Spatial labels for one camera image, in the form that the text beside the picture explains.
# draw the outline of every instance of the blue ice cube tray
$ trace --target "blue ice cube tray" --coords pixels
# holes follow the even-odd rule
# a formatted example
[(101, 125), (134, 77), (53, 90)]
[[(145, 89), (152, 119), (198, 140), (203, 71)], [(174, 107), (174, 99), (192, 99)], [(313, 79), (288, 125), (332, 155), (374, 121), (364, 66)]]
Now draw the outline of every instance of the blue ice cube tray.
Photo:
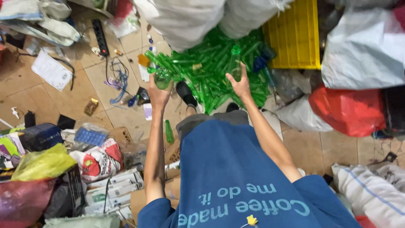
[(89, 131), (85, 128), (80, 128), (75, 135), (75, 141), (85, 142), (96, 146), (102, 146), (105, 138), (107, 138), (107, 135), (96, 131)]

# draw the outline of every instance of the power strip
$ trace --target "power strip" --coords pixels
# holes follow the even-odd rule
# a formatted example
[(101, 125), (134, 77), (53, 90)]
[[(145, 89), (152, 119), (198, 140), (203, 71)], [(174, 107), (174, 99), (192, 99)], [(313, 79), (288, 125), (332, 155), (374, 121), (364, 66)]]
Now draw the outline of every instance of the power strip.
[(94, 33), (96, 34), (98, 48), (100, 49), (100, 55), (107, 57), (110, 55), (108, 51), (107, 41), (105, 40), (104, 31), (102, 30), (101, 21), (99, 19), (92, 20)]

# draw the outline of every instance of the black shoe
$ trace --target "black shoe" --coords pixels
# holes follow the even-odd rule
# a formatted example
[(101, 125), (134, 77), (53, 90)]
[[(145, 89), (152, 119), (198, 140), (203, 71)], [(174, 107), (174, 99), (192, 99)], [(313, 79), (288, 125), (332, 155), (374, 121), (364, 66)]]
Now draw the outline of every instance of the black shoe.
[(235, 110), (239, 110), (239, 106), (236, 103), (229, 103), (228, 107), (226, 107), (226, 112), (232, 112)]
[(197, 107), (197, 101), (194, 98), (193, 94), (191, 93), (190, 88), (188, 88), (188, 85), (185, 82), (181, 81), (177, 83), (176, 92), (181, 97), (181, 99), (187, 104), (187, 106), (194, 106), (194, 108)]

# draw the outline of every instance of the yellow plastic crate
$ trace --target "yellow plastic crate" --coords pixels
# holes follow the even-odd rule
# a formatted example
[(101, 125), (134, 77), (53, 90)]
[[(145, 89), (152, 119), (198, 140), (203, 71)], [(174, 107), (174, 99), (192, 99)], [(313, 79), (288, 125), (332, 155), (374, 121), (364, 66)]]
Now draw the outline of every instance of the yellow plastic crate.
[(321, 69), (316, 0), (295, 0), (263, 25), (266, 42), (277, 52), (272, 68)]

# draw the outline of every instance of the yellow plastic bag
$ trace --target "yellow plastic bag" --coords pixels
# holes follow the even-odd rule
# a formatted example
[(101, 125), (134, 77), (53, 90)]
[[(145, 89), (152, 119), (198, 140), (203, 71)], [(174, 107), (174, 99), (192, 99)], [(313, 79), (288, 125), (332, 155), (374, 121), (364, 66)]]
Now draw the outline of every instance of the yellow plastic bag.
[(67, 154), (66, 147), (58, 143), (48, 150), (24, 155), (11, 180), (33, 181), (55, 178), (75, 163), (76, 161)]

